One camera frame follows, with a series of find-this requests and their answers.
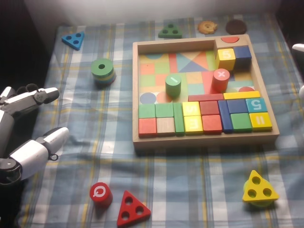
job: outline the hole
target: hole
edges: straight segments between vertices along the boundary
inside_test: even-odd
[[[103,69],[104,67],[105,67],[104,64],[100,64],[100,65],[98,66],[99,69]]]
[[[261,179],[259,177],[253,177],[251,180],[254,184],[260,184],[261,183]]]
[[[257,196],[256,193],[257,193],[257,192],[254,191],[253,189],[249,189],[249,190],[248,190],[248,196],[250,196],[251,198],[256,197],[256,196]]]
[[[127,211],[124,211],[124,212],[122,213],[122,219],[123,219],[123,220],[128,220],[129,217],[130,217],[130,214],[129,214]]]
[[[264,190],[263,190],[263,194],[264,194],[265,196],[268,196],[268,197],[269,197],[269,196],[271,196],[271,193],[272,193],[272,192],[271,192],[270,189],[264,189]]]
[[[142,206],[138,206],[138,207],[135,209],[135,212],[136,212],[136,214],[138,214],[138,215],[143,214],[143,207],[142,207]]]
[[[124,202],[126,203],[126,205],[131,205],[133,203],[133,199],[131,197],[127,197],[125,198]]]

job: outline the printed puzzle board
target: printed puzzle board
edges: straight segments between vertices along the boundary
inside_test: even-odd
[[[133,44],[133,142],[135,148],[265,143],[274,140],[279,135],[249,36],[240,35],[238,37],[239,40],[235,43],[224,42],[221,39],[224,37],[212,37],[148,41]],[[189,134],[186,131],[186,135],[182,137],[176,136],[177,134],[172,134],[172,136],[165,134],[164,137],[161,133],[150,135],[149,138],[139,137],[139,105],[180,103],[182,109],[189,96],[218,94],[211,86],[213,73],[217,69],[217,50],[240,46],[249,46],[252,56],[250,67],[246,70],[233,69],[229,71],[230,78],[225,93],[259,91],[260,97],[265,101],[265,109],[272,124],[271,129],[268,129],[267,132],[255,132],[253,130],[252,132],[241,131],[240,133],[236,133],[236,130],[232,133],[224,133],[224,129],[222,129],[220,134],[218,132],[208,134],[208,131]],[[181,92],[177,98],[172,99],[165,92],[165,79],[167,76],[176,75],[181,78]],[[172,119],[170,119],[171,116],[164,117],[169,117],[168,121],[173,121],[174,118],[174,116]],[[239,116],[235,115],[231,118],[238,119]],[[152,124],[160,127],[163,126],[163,121],[165,121],[164,118],[156,118]]]

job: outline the blue triangle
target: blue triangle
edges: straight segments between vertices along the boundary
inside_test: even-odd
[[[66,45],[69,45],[71,48],[79,51],[82,45],[82,41],[84,40],[85,33],[78,32],[70,35],[65,35],[61,38],[62,42]]]
[[[198,71],[201,72],[201,71],[208,71],[208,70],[201,67],[200,65],[196,64],[195,62],[191,61],[179,72],[185,73],[185,72],[198,72]]]
[[[177,60],[177,70],[180,72],[189,62],[191,62],[190,59],[186,58],[185,56],[181,55],[180,53],[176,54],[176,60]]]

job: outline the tablecloth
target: tablecloth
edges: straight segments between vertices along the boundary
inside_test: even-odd
[[[247,24],[275,112],[276,143],[155,151],[138,156],[132,143],[132,43],[158,40],[158,32],[176,23],[184,38],[204,37],[202,20],[218,23],[214,35],[227,35],[232,18]],[[61,36],[85,32],[79,51]],[[116,81],[94,86],[91,63],[113,60]],[[295,228],[304,227],[302,79],[271,14],[187,18],[94,27],[60,27],[45,87],[57,87],[58,100],[39,112],[33,138],[65,126],[70,137],[59,160],[29,179],[19,224],[26,228],[114,228],[125,190],[152,211],[135,227],[147,228]],[[256,170],[270,181],[280,199],[266,209],[242,202],[243,185]],[[98,182],[109,185],[113,202],[96,208],[89,197]]]

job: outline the green triangle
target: green triangle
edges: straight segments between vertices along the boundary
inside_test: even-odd
[[[165,26],[158,34],[159,38],[179,39],[179,38],[181,38],[181,36],[182,36],[182,33],[179,30],[179,28],[172,23]]]

